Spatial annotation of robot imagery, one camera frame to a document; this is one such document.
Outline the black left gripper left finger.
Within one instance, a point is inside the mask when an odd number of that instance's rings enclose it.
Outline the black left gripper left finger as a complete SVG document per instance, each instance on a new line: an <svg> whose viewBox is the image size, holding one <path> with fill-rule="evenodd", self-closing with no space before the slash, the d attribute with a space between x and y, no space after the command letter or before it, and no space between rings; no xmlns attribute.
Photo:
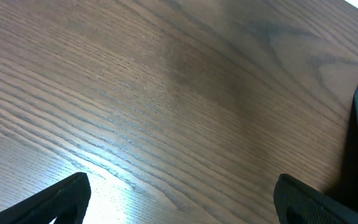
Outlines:
<svg viewBox="0 0 358 224"><path fill-rule="evenodd" d="M77 172L0 212L0 224L82 224L91 198L88 176Z"/></svg>

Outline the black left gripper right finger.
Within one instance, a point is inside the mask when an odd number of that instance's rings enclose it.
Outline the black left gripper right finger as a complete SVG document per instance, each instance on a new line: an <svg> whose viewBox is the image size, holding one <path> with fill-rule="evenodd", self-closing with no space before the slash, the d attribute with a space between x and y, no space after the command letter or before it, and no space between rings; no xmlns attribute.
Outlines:
<svg viewBox="0 0 358 224"><path fill-rule="evenodd" d="M280 174L273 203L281 224L358 224L358 213L289 174Z"/></svg>

